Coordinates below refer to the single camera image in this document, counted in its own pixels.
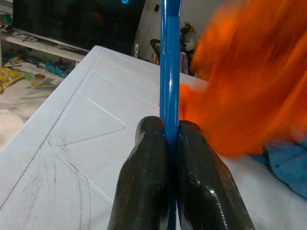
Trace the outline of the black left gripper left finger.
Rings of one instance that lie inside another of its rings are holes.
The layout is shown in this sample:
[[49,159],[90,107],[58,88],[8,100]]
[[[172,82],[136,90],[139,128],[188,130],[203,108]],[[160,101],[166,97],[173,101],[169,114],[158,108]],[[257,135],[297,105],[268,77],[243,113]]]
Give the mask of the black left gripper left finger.
[[169,219],[168,150],[164,123],[147,116],[118,177],[107,229],[165,230]]

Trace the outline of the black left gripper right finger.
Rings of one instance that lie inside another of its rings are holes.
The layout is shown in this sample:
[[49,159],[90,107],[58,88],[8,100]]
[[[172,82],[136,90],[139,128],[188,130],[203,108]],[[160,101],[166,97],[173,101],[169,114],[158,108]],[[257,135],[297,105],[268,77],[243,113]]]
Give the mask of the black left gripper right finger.
[[193,122],[179,122],[178,215],[183,230],[253,230],[230,170]]

